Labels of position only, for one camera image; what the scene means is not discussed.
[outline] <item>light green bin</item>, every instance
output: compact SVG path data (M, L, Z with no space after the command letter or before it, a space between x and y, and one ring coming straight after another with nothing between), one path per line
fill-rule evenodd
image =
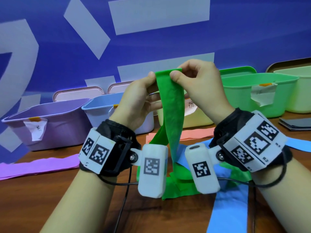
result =
M299 77L285 74L259 73L222 78L222 83L229 103L234 108L239 107L247 111L259 110L264 116L271 118L281 116L285 112L298 79ZM258 106L251 99L252 86L273 82L278 84L273 104Z
M294 113L311 113L311 66L276 70L274 73L299 76L286 110Z

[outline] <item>paper label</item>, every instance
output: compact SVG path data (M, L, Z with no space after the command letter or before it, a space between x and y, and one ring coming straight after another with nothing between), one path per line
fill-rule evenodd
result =
M185 116L193 114L197 109L197 106L193 103L191 99L185 100Z
M276 91L276 83L266 83L252 86L251 99L260 107L272 105Z
M46 124L48 120L45 118L29 118L28 121L24 121L25 126L31 133L32 141L41 141L45 133Z

